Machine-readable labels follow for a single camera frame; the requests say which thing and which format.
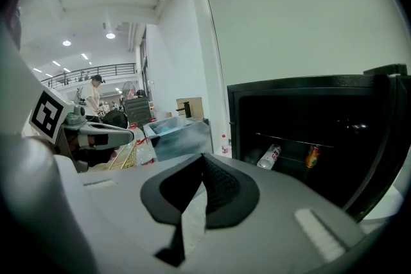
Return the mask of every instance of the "white pillar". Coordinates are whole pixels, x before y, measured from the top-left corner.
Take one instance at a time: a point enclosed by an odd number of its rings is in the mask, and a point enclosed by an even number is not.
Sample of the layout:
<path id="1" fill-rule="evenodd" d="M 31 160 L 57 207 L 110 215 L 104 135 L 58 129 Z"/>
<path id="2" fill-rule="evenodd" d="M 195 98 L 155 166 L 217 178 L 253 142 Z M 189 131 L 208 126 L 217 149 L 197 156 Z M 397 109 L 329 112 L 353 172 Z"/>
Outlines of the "white pillar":
<path id="1" fill-rule="evenodd" d="M 141 71 L 140 46 L 136 46 L 136 68 L 137 68 L 137 82 L 138 82 L 137 90 L 144 89 L 143 72 Z"/>

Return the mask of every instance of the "white t-shirt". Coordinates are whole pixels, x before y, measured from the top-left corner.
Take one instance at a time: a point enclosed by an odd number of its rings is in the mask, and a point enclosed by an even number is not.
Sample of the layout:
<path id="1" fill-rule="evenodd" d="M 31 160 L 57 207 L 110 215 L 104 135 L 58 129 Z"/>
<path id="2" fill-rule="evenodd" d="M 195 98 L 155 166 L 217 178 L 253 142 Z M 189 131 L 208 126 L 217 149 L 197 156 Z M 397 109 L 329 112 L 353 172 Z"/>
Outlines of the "white t-shirt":
<path id="1" fill-rule="evenodd" d="M 87 104 L 87 98 L 92 97 L 96 104 L 100 101 L 100 94 L 98 93 L 97 89 L 90 83 L 86 83 L 82 90 L 81 98 L 85 99 L 85 103 Z M 97 116 L 97 113 L 90 107 L 89 105 L 84 107 L 85 115 L 87 116 Z"/>

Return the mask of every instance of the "ceiling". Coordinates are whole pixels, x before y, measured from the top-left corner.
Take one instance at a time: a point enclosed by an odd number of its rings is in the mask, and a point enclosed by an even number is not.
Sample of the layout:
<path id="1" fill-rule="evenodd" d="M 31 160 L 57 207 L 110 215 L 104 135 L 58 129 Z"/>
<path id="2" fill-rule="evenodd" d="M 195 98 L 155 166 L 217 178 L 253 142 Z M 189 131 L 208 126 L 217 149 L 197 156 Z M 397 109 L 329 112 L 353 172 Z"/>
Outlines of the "ceiling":
<path id="1" fill-rule="evenodd" d="M 43 80 L 45 73 L 58 74 L 92 66 L 134 62 L 146 24 L 157 24 L 169 0 L 20 0 L 21 55 Z M 105 35 L 113 32 L 115 39 Z M 69 40 L 65 47 L 62 42 Z"/>

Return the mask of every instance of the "black cap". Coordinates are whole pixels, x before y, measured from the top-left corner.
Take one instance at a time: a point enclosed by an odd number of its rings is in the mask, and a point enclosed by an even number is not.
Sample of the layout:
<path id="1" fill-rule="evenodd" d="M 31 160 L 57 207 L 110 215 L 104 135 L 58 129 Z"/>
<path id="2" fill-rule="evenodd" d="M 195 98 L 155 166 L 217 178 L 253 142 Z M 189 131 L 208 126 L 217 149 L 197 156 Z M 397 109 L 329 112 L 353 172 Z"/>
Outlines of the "black cap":
<path id="1" fill-rule="evenodd" d="M 103 78 L 99 74 L 96 74 L 95 76 L 92 76 L 91 80 L 96 80 L 96 81 L 101 82 L 101 83 L 105 82 L 105 81 L 103 81 Z"/>

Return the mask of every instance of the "plastic container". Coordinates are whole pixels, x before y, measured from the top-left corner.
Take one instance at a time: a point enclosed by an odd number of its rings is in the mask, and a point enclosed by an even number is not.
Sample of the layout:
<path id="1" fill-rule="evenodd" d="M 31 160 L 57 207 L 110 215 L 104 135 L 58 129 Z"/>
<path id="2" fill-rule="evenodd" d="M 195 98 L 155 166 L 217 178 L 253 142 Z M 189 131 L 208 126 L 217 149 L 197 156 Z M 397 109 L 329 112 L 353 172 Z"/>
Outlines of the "plastic container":
<path id="1" fill-rule="evenodd" d="M 229 152 L 229 141 L 227 136 L 223 135 L 222 141 L 221 141 L 221 152 L 223 154 L 227 154 Z"/>

